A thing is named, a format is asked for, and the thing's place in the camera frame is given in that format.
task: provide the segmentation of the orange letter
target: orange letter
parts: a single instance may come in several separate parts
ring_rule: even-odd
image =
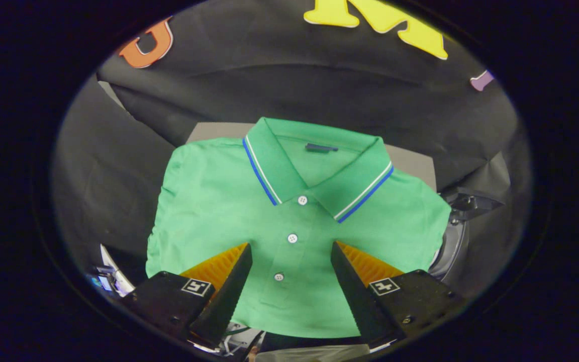
[[[147,29],[145,32],[151,33],[153,39],[156,40],[156,47],[153,48],[153,50],[149,51],[149,53],[143,53],[138,46],[140,37],[137,37],[120,51],[120,57],[124,57],[133,68],[147,68],[147,66],[150,66],[156,62],[156,60],[162,59],[173,44],[173,34],[168,27],[168,19],[171,19],[171,16]]]

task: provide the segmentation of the blue collar stripe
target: blue collar stripe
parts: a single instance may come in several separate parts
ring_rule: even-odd
[[[258,181],[260,182],[260,185],[262,185],[262,188],[265,190],[265,193],[267,194],[267,197],[269,197],[269,200],[271,201],[271,203],[274,204],[274,206],[276,206],[276,200],[274,200],[274,198],[271,197],[271,193],[267,189],[267,186],[265,186],[265,183],[262,181],[262,178],[260,177],[260,174],[259,174],[258,170],[256,169],[256,165],[254,165],[254,163],[253,163],[253,158],[251,158],[251,153],[249,151],[249,148],[247,147],[247,144],[245,143],[244,138],[243,138],[243,147],[245,147],[245,151],[247,152],[247,156],[250,159],[251,168],[253,169],[253,172],[256,174],[256,177],[258,177]]]
[[[361,205],[363,205],[363,202],[365,202],[367,199],[370,198],[370,196],[372,196],[372,194],[374,192],[376,192],[376,190],[379,188],[379,186],[381,186],[381,184],[385,183],[386,179],[388,179],[390,177],[391,174],[393,174],[393,171],[395,171],[395,167],[391,167],[390,171],[388,171],[388,173],[381,179],[381,181],[379,181],[374,188],[372,188],[372,190],[370,190],[370,192],[368,192],[365,197],[363,197],[363,199],[361,199],[361,201],[356,204],[356,206],[354,206],[354,208],[352,208],[350,211],[347,212],[347,214],[345,214],[342,218],[338,219],[338,223],[341,224],[342,222],[344,222],[345,219],[348,218],[348,216],[352,215],[352,213],[354,213],[354,211],[356,211],[358,208],[361,207]]]

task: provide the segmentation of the polo shirt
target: polo shirt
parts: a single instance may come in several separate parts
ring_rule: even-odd
[[[181,146],[165,171],[147,275],[179,274],[248,242],[251,270],[232,321],[296,337],[358,336],[333,242],[405,273],[427,269],[450,214],[398,167],[381,137],[270,118],[243,139]]]

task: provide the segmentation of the yellow letter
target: yellow letter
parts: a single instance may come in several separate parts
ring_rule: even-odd
[[[312,24],[354,28],[358,26],[359,19],[347,12],[347,2],[352,3],[365,20],[370,23],[372,29],[378,33],[386,33],[400,23],[407,21],[408,28],[398,32],[402,41],[439,59],[448,59],[441,34],[401,10],[379,0],[315,0],[314,10],[306,12],[303,18]]]

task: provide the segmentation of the shirt collar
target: shirt collar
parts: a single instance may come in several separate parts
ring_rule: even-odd
[[[309,188],[277,136],[301,138],[321,146],[346,147],[360,154],[342,170]],[[272,204],[282,204],[310,190],[339,223],[358,210],[395,169],[381,137],[319,124],[261,118],[243,138],[243,146]]]

